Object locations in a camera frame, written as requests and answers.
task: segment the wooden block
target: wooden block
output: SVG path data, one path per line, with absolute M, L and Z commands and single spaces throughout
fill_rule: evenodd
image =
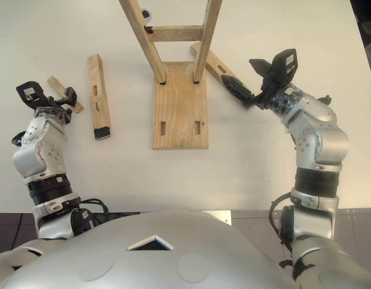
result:
M 154 82 L 154 149 L 208 149 L 205 75 L 194 84 L 193 62 L 164 62 L 166 85 Z
M 148 34 L 152 42 L 198 41 L 202 38 L 203 25 L 191 26 L 153 26 Z
M 204 29 L 201 41 L 201 47 L 196 55 L 195 68 L 193 72 L 193 81 L 198 82 L 202 78 L 207 54 L 210 50 L 212 36 L 214 34 L 217 17 L 219 15 L 222 0 L 208 0 L 207 9 L 204 16 Z
M 193 55 L 196 55 L 200 50 L 200 42 L 191 45 L 190 50 Z M 205 64 L 207 70 L 215 77 L 221 85 L 224 86 L 222 75 L 229 75 L 237 78 L 237 76 L 219 59 L 212 51 L 207 54 L 207 62 Z
M 166 75 L 163 64 L 155 45 L 149 40 L 148 34 L 144 29 L 144 18 L 136 0 L 119 0 L 126 17 L 135 33 L 145 57 L 154 71 L 156 80 L 160 83 L 166 82 Z
M 87 74 L 95 139 L 102 140 L 110 137 L 111 122 L 100 55 L 95 54 L 87 58 Z
M 61 84 L 61 82 L 58 81 L 58 79 L 56 79 L 56 77 L 51 76 L 48 78 L 46 82 L 53 88 L 53 90 L 59 95 L 59 97 L 61 98 L 66 97 L 65 87 Z M 71 108 L 75 113 L 80 113 L 84 110 L 84 106 L 80 104 L 78 101 L 76 101 L 76 106 Z

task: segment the robotic arm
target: robotic arm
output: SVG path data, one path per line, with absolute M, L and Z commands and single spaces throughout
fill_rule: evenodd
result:
M 304 289 L 371 288 L 371 273 L 332 240 L 338 178 L 349 142 L 327 106 L 331 99 L 316 99 L 291 83 L 298 68 L 295 49 L 281 52 L 272 64 L 250 63 L 263 77 L 262 92 L 254 96 L 243 87 L 235 89 L 233 79 L 229 89 L 246 108 L 272 110 L 296 146 L 295 186 L 287 194 L 293 205 L 283 208 L 277 230 L 292 252 L 294 279 Z
M 55 101 L 34 81 L 20 85 L 17 92 L 35 110 L 26 131 L 15 136 L 12 143 L 20 146 L 13 162 L 35 204 L 32 211 L 37 235 L 70 239 L 94 227 L 93 215 L 80 208 L 81 199 L 72 191 L 63 159 L 64 126 L 70 122 L 72 111 L 61 105 L 74 106 L 77 95 L 69 87 L 66 98 Z

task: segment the white table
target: white table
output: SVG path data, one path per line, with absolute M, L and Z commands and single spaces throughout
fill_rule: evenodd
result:
M 197 25 L 206 1 L 141 0 L 150 25 Z M 192 60 L 191 43 L 157 43 L 164 61 Z M 261 78 L 249 58 L 269 61 L 296 48 L 294 83 L 333 98 L 350 138 L 338 195 L 340 207 L 371 207 L 371 74 L 348 0 L 224 0 L 211 45 L 254 92 Z M 102 57 L 111 138 L 95 141 L 86 57 Z M 0 0 L 0 212 L 30 212 L 32 201 L 14 169 L 11 138 L 32 111 L 15 87 L 46 79 L 72 86 L 85 110 L 66 127 L 65 162 L 73 189 L 99 197 L 111 211 L 264 210 L 294 184 L 291 138 L 270 111 L 243 111 L 207 75 L 210 148 L 152 150 L 151 68 L 117 0 Z

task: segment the vent grille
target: vent grille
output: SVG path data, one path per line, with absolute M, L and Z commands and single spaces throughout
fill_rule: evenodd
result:
M 160 244 L 156 240 L 133 249 L 133 251 L 137 251 L 137 250 L 167 250 L 167 251 L 170 251 L 168 248 L 164 247 L 162 244 Z
M 160 238 L 157 235 L 150 236 L 145 238 L 142 241 L 139 241 L 133 245 L 128 247 L 128 251 L 138 251 L 138 250 L 165 250 L 165 251 L 172 251 L 173 246 L 168 243 L 163 238 Z

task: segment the floor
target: floor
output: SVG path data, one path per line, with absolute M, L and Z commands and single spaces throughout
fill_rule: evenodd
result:
M 289 255 L 269 225 L 267 213 L 267 211 L 232 211 L 232 226 L 278 263 Z M 276 222 L 279 215 L 280 212 L 277 211 Z M 0 253 L 37 238 L 31 214 L 22 214 L 20 226 L 19 221 L 20 214 L 0 214 Z M 339 210 L 335 224 L 335 240 L 354 260 L 371 271 L 371 208 Z

